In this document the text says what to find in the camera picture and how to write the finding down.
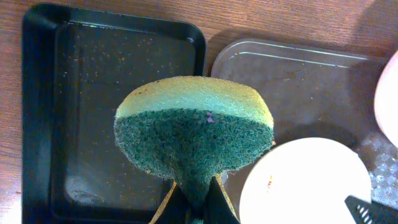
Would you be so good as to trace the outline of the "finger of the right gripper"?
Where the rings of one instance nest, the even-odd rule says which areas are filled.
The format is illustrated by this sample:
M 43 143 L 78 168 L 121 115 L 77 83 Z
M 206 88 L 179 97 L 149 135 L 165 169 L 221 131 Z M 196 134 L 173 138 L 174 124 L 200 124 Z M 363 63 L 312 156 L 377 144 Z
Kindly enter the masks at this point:
M 387 205 L 354 196 L 348 196 L 345 204 L 356 224 L 398 224 L 397 210 Z

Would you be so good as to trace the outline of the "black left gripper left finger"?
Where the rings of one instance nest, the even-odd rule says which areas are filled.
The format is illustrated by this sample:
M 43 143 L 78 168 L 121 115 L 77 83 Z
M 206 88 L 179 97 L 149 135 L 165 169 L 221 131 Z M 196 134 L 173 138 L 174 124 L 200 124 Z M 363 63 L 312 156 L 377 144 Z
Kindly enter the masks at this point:
M 190 204 L 179 186 L 173 183 L 154 215 L 154 224 L 189 224 L 191 220 Z

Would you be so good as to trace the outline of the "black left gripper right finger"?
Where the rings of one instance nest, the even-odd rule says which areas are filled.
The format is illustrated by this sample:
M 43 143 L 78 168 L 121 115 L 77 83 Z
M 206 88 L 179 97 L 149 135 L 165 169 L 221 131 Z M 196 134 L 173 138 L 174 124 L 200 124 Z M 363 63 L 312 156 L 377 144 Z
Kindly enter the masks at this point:
M 204 224 L 239 224 L 233 215 L 216 177 L 210 182 L 210 188 L 204 206 Z

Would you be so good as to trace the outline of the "white plate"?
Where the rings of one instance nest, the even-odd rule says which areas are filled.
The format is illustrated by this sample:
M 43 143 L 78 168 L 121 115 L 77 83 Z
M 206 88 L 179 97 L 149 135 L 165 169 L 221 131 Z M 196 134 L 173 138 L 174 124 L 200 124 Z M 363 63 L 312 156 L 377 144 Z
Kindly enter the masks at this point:
M 384 67 L 374 94 L 374 115 L 379 129 L 397 147 L 397 52 Z
M 251 169 L 240 196 L 242 224 L 354 223 L 345 199 L 371 201 L 371 179 L 357 153 L 326 138 L 275 147 Z

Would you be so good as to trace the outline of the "green yellow sponge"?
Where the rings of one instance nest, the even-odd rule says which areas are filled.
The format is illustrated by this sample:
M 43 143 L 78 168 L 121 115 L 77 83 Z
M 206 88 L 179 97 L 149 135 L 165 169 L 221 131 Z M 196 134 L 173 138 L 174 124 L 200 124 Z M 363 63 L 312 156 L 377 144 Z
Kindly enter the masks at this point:
M 274 119 L 250 86 L 181 76 L 128 94 L 116 110 L 114 136 L 134 166 L 174 180 L 199 212 L 216 174 L 240 170 L 271 148 Z

